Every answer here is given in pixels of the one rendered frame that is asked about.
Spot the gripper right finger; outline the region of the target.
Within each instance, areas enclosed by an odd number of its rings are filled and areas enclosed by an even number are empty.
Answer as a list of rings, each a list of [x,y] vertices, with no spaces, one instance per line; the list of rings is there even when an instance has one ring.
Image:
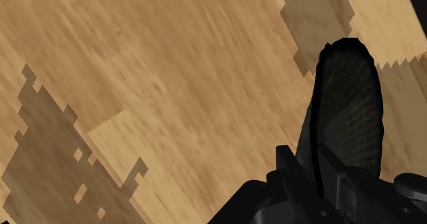
[[[427,224],[427,177],[401,173],[394,182],[346,166],[318,146],[324,198],[352,224]]]

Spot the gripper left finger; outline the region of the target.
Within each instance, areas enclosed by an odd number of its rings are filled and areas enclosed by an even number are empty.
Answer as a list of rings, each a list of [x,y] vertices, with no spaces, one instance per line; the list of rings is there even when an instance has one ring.
[[[334,224],[334,209],[304,176],[287,145],[276,147],[276,169],[249,180],[207,224]]]

